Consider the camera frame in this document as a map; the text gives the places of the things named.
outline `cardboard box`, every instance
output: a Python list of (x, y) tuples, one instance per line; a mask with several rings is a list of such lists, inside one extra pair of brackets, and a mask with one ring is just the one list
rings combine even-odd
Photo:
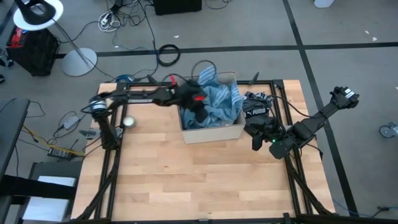
[(180, 121), (180, 129), (186, 144), (239, 139), (243, 128), (246, 125), (246, 119), (244, 118), (243, 112), (240, 112), (239, 117), (232, 125), (184, 130), (182, 127), (180, 107), (177, 107), (177, 112), (178, 120)]

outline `blue cloth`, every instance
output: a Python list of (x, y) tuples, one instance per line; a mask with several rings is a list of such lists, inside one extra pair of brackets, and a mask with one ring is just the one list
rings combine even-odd
[(208, 117), (198, 123), (195, 114), (181, 108), (184, 129), (210, 128), (233, 124), (242, 110), (243, 100), (239, 95), (236, 80), (225, 85), (218, 82), (214, 66), (204, 69), (198, 80), (207, 97), (203, 100)]

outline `black metal frame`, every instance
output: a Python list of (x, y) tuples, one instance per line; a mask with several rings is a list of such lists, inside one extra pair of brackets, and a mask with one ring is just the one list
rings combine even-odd
[[(238, 85), (248, 85), (250, 82), (250, 80), (240, 80), (238, 81)], [(161, 83), (161, 85), (171, 85), (171, 83), (169, 82), (163, 82)], [(280, 95), (281, 97), (283, 97), (283, 99), (287, 100), (286, 98), (286, 92), (285, 92), (285, 87), (284, 87), (284, 83), (283, 80), (257, 80), (254, 82), (254, 85), (269, 85), (270, 89), (271, 89), (271, 94), (272, 95), (277, 95), (277, 90), (280, 91)], [(153, 83), (132, 83), (132, 84), (120, 84), (118, 83), (118, 87), (117, 88), (122, 88), (122, 87), (126, 87), (127, 89), (134, 87), (134, 86), (154, 86)], [(284, 101), (283, 102), (283, 106), (284, 106), (284, 110), (285, 110), (285, 114), (286, 114), (286, 118), (287, 118), (287, 125), (292, 125), (292, 118), (290, 115), (290, 111), (289, 111), (289, 106), (288, 104)], [(279, 107), (279, 103), (277, 99), (274, 99), (274, 108), (275, 108), (275, 112), (276, 112), (276, 116), (277, 119), (279, 119), (279, 121), (282, 122), (282, 115), (280, 112), (280, 107)], [(120, 127), (124, 129), (124, 125), (123, 125), (123, 118), (126, 116), (127, 114), (127, 105), (123, 105), (122, 107), (122, 115), (121, 115), (121, 119), (120, 119)], [(116, 117), (117, 117), (117, 110), (114, 110), (112, 113), (112, 117), (111, 117), (111, 124), (114, 126), (116, 123)], [(117, 167), (119, 167), (119, 161), (120, 161), (120, 155), (121, 155), (121, 150), (122, 147), (120, 147), (119, 150), (116, 151), (115, 153), (115, 157), (114, 157), (114, 163), (117, 163)], [(299, 150), (298, 149), (294, 149), (294, 154), (295, 154), (295, 163), (296, 166), (298, 168), (298, 174), (299, 176), (304, 180), (305, 182), (305, 175), (304, 175), (304, 171), (303, 171), (303, 166), (302, 166), (302, 161), (301, 158), (299, 156)], [(109, 160), (110, 160), (110, 155), (111, 152), (110, 151), (106, 151), (105, 152), (105, 156), (104, 156), (104, 162), (103, 162), (103, 168), (102, 168), (102, 172), (101, 172), (101, 179), (100, 179), (100, 183), (99, 186), (102, 185), (102, 183), (104, 182), (107, 174), (108, 174), (108, 168), (109, 168)], [(290, 161), (290, 156), (285, 157), (285, 160)], [(290, 187), (290, 192), (292, 194), (292, 203), (293, 203), (293, 208), (294, 208), (294, 212), (295, 215), (299, 215), (301, 214), (301, 208), (300, 208), (300, 204), (299, 204), (299, 198), (298, 198), (298, 194), (297, 194), (297, 188), (295, 186), (295, 181), (294, 178), (287, 173), (288, 175), (288, 179), (289, 179), (289, 187)], [(116, 182), (117, 182), (117, 178), (115, 178), (112, 183), (111, 183), (111, 190), (109, 192), (109, 200), (108, 200), (108, 207), (107, 207), (107, 211), (106, 211), (106, 218), (111, 219), (112, 214), (113, 214), (113, 203), (114, 203), (114, 197), (115, 197), (115, 193), (116, 193)], [(308, 200), (308, 198), (305, 196), (305, 208), (308, 214), (313, 214), (312, 213), (312, 207), (310, 205), (310, 202)], [(95, 210), (95, 216), (94, 218), (101, 218), (101, 209), (102, 209), (102, 200), (100, 201), (100, 203), (98, 204), (98, 206), (96, 207)], [(211, 220), (212, 223), (288, 223), (290, 222), (290, 217), (288, 213), (283, 214), (284, 217), (283, 218), (252, 218), (252, 219), (232, 219), (232, 220)], [(155, 224), (155, 223), (209, 223), (210, 220), (174, 220), (174, 221), (144, 221), (144, 222), (140, 222), (140, 221), (126, 221), (126, 222), (112, 222), (112, 223), (143, 223), (143, 224)]]

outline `black case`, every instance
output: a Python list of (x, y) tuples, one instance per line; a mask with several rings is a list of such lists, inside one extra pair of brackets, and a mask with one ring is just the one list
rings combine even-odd
[(48, 29), (25, 31), (24, 40), (19, 47), (11, 47), (12, 36), (17, 27), (14, 27), (7, 42), (7, 54), (32, 76), (50, 75), (51, 68), (58, 53), (57, 38)]
[(157, 15), (181, 12), (197, 12), (201, 10), (201, 0), (154, 0)]

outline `wheel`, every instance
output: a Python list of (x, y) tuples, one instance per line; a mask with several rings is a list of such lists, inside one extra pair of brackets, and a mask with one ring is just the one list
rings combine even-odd
[(393, 129), (391, 129), (391, 127), (388, 125), (381, 126), (379, 128), (379, 132), (380, 132), (381, 136), (383, 136), (385, 138), (395, 137), (395, 131)]

